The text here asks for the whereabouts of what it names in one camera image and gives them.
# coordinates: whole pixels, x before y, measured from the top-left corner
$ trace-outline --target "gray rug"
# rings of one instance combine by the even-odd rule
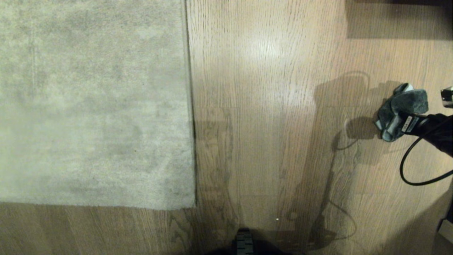
[[[0,1],[0,201],[194,206],[184,13]]]

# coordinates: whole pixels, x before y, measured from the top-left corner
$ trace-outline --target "cord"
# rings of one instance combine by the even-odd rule
[[[412,186],[423,186],[423,185],[428,185],[428,184],[431,184],[431,183],[435,183],[435,182],[438,182],[442,179],[445,179],[447,178],[448,176],[450,175],[453,175],[453,170],[439,176],[439,177],[436,177],[434,179],[431,179],[429,181],[423,181],[423,182],[410,182],[408,181],[405,177],[404,177],[404,172],[403,172],[403,168],[404,168],[404,162],[406,161],[406,158],[407,156],[409,155],[410,151],[412,151],[412,149],[417,145],[417,143],[419,143],[425,136],[429,135],[431,132],[433,132],[434,130],[438,129],[439,127],[441,127],[442,125],[444,125],[445,123],[447,123],[448,121],[451,121],[453,118],[453,115],[452,116],[449,116],[447,117],[444,121],[442,121],[440,124],[438,124],[437,126],[433,127],[432,129],[428,130],[426,133],[424,133],[423,135],[421,135],[419,138],[417,138],[417,140],[415,140],[415,142],[413,142],[411,144],[411,146],[407,149],[406,153],[404,153],[404,156],[403,158],[401,159],[401,164],[400,164],[400,176],[401,176],[401,179],[403,179],[403,181],[409,185],[412,185]]]

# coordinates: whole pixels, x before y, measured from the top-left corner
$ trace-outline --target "wooden floor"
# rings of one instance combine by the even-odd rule
[[[453,29],[438,7],[379,0],[188,0],[198,206],[0,205],[0,254],[203,254],[249,227],[286,251],[449,254],[436,237],[452,179],[404,184],[413,137],[372,124],[402,82],[453,82]],[[452,159],[420,143],[413,181]]]

